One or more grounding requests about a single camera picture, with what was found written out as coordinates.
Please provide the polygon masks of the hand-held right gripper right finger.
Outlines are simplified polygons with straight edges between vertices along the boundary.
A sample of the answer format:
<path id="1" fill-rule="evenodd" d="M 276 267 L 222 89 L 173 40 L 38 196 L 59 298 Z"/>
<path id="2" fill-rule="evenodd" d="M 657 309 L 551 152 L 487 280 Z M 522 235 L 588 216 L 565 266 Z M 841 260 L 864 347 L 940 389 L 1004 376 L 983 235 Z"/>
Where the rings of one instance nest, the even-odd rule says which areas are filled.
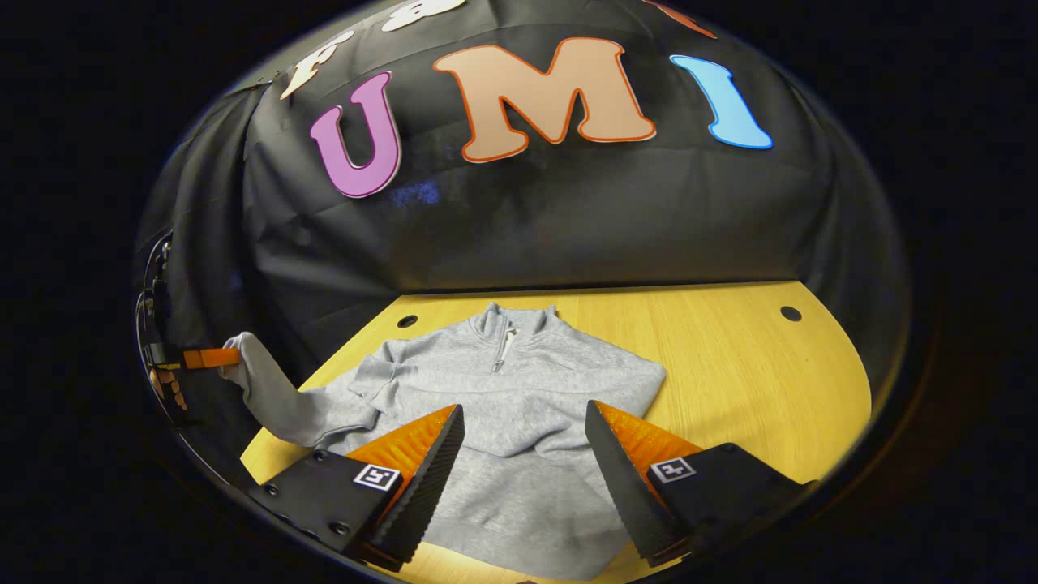
<path id="1" fill-rule="evenodd" d="M 813 486 L 738 444 L 702 448 L 597 400 L 588 402 L 585 434 L 620 520 L 652 568 L 733 548 Z"/>

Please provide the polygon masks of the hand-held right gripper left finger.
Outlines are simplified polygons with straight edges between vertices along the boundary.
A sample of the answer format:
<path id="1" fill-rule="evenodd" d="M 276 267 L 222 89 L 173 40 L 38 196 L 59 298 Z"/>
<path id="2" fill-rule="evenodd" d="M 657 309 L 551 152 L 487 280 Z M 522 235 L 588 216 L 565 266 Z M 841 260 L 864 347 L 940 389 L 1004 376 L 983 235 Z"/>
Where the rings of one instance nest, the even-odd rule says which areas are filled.
<path id="1" fill-rule="evenodd" d="M 347 455 L 315 449 L 246 494 L 301 536 L 400 572 L 425 539 L 464 436 L 463 407 L 450 404 Z"/>

